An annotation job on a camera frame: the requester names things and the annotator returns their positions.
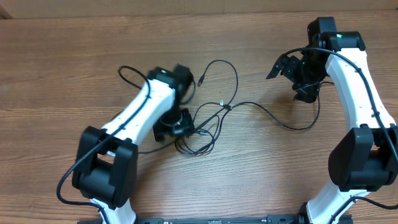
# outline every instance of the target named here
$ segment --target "cable plug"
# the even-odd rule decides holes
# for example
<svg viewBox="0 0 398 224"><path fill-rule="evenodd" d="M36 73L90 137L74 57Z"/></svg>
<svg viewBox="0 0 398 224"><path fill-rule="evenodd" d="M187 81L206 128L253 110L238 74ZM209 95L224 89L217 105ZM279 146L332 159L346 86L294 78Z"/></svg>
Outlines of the cable plug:
<svg viewBox="0 0 398 224"><path fill-rule="evenodd" d="M205 74L203 74L203 75L199 78L198 86L200 86L200 85L203 83L204 79L205 79Z"/></svg>

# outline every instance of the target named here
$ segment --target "robotic arm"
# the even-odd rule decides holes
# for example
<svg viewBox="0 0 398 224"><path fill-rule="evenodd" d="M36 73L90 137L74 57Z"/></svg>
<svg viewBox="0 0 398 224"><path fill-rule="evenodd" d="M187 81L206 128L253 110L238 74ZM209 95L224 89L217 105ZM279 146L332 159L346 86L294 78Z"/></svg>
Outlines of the robotic arm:
<svg viewBox="0 0 398 224"><path fill-rule="evenodd" d="M318 18L308 25L307 48L299 49L303 57L281 55L267 78L275 78L280 71L291 80L297 92L295 99L312 103L318 96L319 83L330 76L338 89L346 116L347 134L329 157L330 180L320 193L304 203L298 214L268 215L264 218L172 220L175 224L186 223L252 223L252 224L324 224L352 223L350 216L341 216L352 204L354 196L365 196L383 185L392 184L398 173L393 153L385 141L374 110L369 102L367 88L342 55L361 68L369 83L373 99L384 126L388 127L394 149L398 139L395 121L383 106L371 79L365 53L365 45L358 32L337 32L334 18ZM322 50L333 51L329 54ZM177 65L173 72L156 68L149 72L152 88L144 85L130 105L102 129L88 127L82 134L77 158L84 156L93 146L118 129L150 96L143 109L125 129L105 144L98 154L110 154L114 163L102 161L97 154L91 155L73 173L72 184L84 197L104 207L111 224L137 222L129 196L134 188L137 172L137 146L153 127L155 140L165 134L189 136L194 130L188 110L180 109L181 98L186 93L193 76L189 69ZM372 146L379 147L373 151ZM161 218L146 219L145 224L168 224Z"/></svg>

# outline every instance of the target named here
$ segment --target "wooden tabletop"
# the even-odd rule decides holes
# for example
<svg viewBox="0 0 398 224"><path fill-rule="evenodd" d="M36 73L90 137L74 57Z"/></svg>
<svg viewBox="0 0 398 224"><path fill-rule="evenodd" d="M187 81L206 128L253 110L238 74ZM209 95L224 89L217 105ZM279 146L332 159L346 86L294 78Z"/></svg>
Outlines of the wooden tabletop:
<svg viewBox="0 0 398 224"><path fill-rule="evenodd" d="M0 21L0 223L98 217L94 208L59 202L55 188L75 160L81 132L89 125L102 127L136 96L138 90L118 77L121 65L146 73L180 63L198 80L210 61L229 60L239 73L233 103L253 101L289 125L310 124L317 104L292 101L291 82L266 80L266 75L280 54L308 43L307 25L318 16L334 16L338 30L362 34L378 92L398 118L397 11ZM126 75L142 83L138 75ZM228 101L234 86L231 67L216 63L188 108ZM240 106L227 115L208 156L183 156L174 147L139 156L134 211L162 218L296 213L329 179L329 153L345 135L335 87L325 85L320 98L320 118L308 131L285 129L259 108ZM203 108L197 123L217 109ZM207 141L189 139L193 147ZM140 150L160 145L149 133ZM70 179L62 193L86 201ZM394 185L369 197L398 202ZM398 218L397 211L365 202L348 212L356 223Z"/></svg>

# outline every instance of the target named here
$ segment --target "wall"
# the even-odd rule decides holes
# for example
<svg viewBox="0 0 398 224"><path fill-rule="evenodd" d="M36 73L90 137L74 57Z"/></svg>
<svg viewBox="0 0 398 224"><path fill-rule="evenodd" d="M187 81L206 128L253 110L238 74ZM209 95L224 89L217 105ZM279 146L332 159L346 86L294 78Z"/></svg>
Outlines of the wall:
<svg viewBox="0 0 398 224"><path fill-rule="evenodd" d="M398 0L0 0L15 19L279 11L358 11L398 7Z"/></svg>

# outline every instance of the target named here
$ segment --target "wooden table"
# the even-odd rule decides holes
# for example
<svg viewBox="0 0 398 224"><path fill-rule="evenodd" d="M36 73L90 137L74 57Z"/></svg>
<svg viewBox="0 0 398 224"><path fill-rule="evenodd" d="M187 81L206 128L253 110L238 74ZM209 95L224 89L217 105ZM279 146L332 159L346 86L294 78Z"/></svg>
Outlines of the wooden table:
<svg viewBox="0 0 398 224"><path fill-rule="evenodd" d="M205 16L97 17L0 21L0 223L76 223L98 217L91 207L60 203L56 185L73 164L81 132L100 128L137 94L117 74L120 65L143 72L175 64L195 79L214 59L239 73L233 103L254 101L292 126L312 122L317 105L292 101L291 82L266 80L283 52L305 46L307 24L334 16L338 30L358 30L384 105L398 118L398 13L300 12ZM135 82L142 80L133 73ZM228 101L233 70L214 64L188 105ZM309 131L279 126L258 108L230 112L214 151L183 156L173 147L139 156L132 206L141 217L263 217L295 213L314 198L328 176L328 156L345 135L345 118L333 86L321 90L322 112ZM217 107L203 109L198 123ZM208 141L189 140L193 147ZM150 133L140 150L160 144ZM394 186L370 198L398 202ZM86 200L63 187L70 200ZM396 223L397 211L365 202L349 210L356 223Z"/></svg>

